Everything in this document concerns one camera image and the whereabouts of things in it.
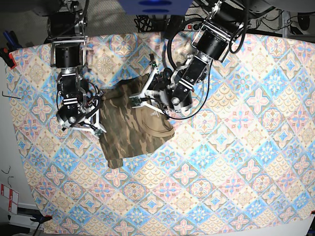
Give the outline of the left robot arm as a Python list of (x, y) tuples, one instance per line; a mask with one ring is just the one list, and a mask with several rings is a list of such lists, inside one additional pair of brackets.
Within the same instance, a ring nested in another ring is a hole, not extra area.
[(200, 23), (197, 35), (191, 42), (196, 49), (188, 54), (186, 61), (176, 66), (171, 53), (172, 42), (177, 35), (174, 32), (167, 42), (167, 56), (171, 68), (165, 68), (162, 80), (150, 75), (145, 99), (150, 107), (166, 115), (168, 111), (186, 111), (192, 106), (191, 92), (196, 83), (210, 77), (214, 61), (223, 62), (228, 53), (238, 53), (244, 44), (251, 20), (257, 20), (274, 10), (265, 0), (224, 0), (210, 1), (207, 5), (208, 16), (204, 19), (193, 18), (178, 26), (183, 30), (189, 23)]

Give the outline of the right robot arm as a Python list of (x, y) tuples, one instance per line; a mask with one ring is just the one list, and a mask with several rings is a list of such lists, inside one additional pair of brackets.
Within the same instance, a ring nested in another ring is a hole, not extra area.
[(91, 129), (96, 111), (96, 90), (84, 79), (86, 64), (87, 7), (77, 0), (63, 0), (61, 8), (48, 16), (48, 41), (51, 43), (50, 65), (57, 76), (56, 117), (63, 129)]

